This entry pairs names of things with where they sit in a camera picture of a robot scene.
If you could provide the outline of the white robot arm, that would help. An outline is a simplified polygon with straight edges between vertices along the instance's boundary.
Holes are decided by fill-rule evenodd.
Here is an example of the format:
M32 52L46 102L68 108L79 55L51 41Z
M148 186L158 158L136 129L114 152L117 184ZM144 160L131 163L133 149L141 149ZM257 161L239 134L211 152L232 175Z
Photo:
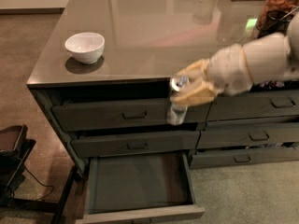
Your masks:
M189 83L173 94L176 105L195 106L212 102L219 94L237 95L268 81L298 78L299 14L287 32L273 33L245 45L220 49L209 59L198 60L180 70Z

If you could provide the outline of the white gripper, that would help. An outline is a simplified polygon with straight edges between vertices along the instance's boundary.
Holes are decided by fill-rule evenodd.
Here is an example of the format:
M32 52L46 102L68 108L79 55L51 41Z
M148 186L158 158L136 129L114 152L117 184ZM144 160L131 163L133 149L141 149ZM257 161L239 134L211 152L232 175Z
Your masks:
M200 59L177 72L189 80L207 79L227 95L249 91L253 85L247 67L245 52L241 45L234 44L216 52L211 59ZM173 94L170 101L176 105L196 106L212 102L218 95L213 84L194 81Z

